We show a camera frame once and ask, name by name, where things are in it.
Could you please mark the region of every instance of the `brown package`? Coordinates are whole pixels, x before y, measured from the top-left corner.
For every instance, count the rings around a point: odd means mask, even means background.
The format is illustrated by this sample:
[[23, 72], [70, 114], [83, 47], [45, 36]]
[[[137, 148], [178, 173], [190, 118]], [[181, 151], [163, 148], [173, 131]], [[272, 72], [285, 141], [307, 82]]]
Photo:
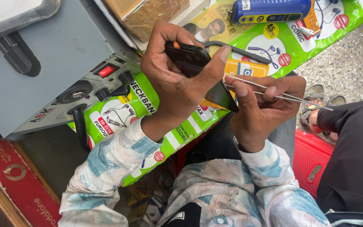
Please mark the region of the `brown package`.
[[169, 22], [189, 0], [104, 0], [118, 20], [142, 42], [148, 42], [156, 22]]

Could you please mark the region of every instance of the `blue device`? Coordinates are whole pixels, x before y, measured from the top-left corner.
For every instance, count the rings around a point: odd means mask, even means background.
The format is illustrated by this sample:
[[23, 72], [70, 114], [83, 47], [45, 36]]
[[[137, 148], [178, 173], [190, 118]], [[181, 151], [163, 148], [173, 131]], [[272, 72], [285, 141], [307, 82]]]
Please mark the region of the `blue device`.
[[312, 0], [239, 0], [229, 11], [234, 23], [298, 21], [306, 17]]

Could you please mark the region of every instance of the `fingernail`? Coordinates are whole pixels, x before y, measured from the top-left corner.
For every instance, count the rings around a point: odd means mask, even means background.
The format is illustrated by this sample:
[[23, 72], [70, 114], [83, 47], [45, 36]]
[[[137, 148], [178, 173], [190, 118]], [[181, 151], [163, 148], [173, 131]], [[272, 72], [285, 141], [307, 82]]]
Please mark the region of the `fingernail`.
[[231, 53], [231, 47], [225, 46], [221, 53], [221, 60], [226, 64], [226, 60], [229, 58], [229, 55]]
[[266, 91], [265, 91], [265, 93], [266, 94], [269, 94], [269, 95], [271, 95], [271, 94], [274, 94], [274, 92], [277, 90], [277, 87], [276, 86], [271, 86], [271, 87], [269, 87]]
[[244, 83], [235, 83], [235, 92], [237, 96], [245, 97], [247, 95], [247, 88]]

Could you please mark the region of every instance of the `wooden edge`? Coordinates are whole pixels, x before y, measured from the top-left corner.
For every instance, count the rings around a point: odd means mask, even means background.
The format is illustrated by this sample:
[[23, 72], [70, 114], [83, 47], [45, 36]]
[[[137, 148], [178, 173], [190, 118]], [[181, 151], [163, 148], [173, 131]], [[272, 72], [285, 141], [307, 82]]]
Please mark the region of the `wooden edge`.
[[15, 227], [31, 227], [0, 188], [0, 208]]
[[28, 157], [28, 155], [23, 150], [23, 148], [21, 147], [21, 145], [18, 142], [11, 142], [11, 144], [15, 148], [15, 150], [19, 153], [19, 155], [23, 158], [23, 160], [28, 164], [28, 166], [33, 171], [33, 173], [37, 176], [37, 178], [39, 179], [39, 181], [43, 184], [43, 186], [46, 189], [47, 193], [54, 200], [54, 202], [57, 203], [58, 206], [61, 206], [61, 201], [58, 198], [57, 194], [53, 191], [53, 189], [50, 187], [50, 185], [48, 185], [48, 183], [46, 182], [46, 180], [40, 174], [40, 172], [36, 168], [35, 164]]

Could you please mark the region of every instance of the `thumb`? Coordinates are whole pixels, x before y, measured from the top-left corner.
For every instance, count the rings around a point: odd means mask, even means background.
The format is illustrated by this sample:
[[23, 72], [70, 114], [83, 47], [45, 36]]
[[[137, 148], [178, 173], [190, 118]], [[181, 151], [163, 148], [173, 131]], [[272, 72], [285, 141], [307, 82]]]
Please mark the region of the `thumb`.
[[235, 94], [238, 99], [239, 112], [242, 111], [246, 116], [253, 117], [260, 113], [257, 98], [253, 90], [246, 83], [235, 81]]
[[214, 87], [224, 78], [225, 64], [230, 52], [231, 47], [229, 45], [225, 45], [215, 52], [211, 61], [197, 76], [192, 78], [192, 85], [199, 86], [200, 90], [205, 90], [206, 92]]

